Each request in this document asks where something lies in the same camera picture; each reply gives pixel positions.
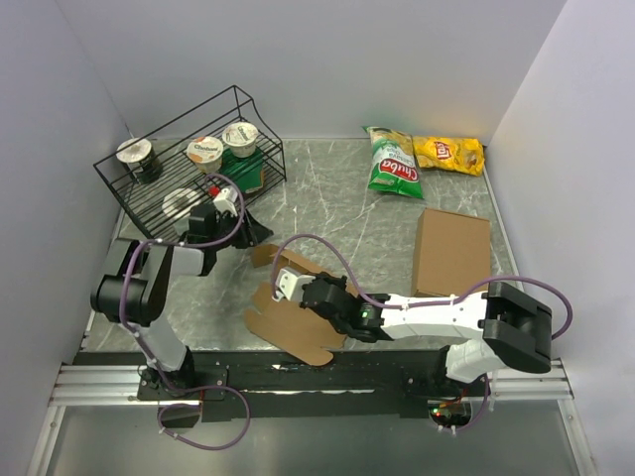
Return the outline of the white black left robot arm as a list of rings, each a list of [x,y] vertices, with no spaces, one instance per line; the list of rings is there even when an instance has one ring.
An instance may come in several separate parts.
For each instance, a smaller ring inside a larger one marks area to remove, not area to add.
[[[143,379],[173,398],[195,389],[193,355],[174,332],[164,309],[170,281],[176,276],[206,277],[217,253],[228,247],[248,249],[273,236],[249,212],[221,211],[212,203],[195,206],[175,246],[154,242],[147,247],[130,238],[111,244],[90,295],[93,310],[128,330],[146,357]]]

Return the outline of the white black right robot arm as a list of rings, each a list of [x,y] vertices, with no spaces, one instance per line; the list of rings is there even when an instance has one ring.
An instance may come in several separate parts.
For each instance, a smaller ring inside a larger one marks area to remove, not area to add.
[[[320,273],[301,284],[294,299],[337,333],[366,343],[415,336],[460,339],[441,351],[434,371],[435,386],[445,395],[503,368],[551,371],[551,309],[506,283],[491,283],[465,297],[365,298],[347,290],[345,277]]]

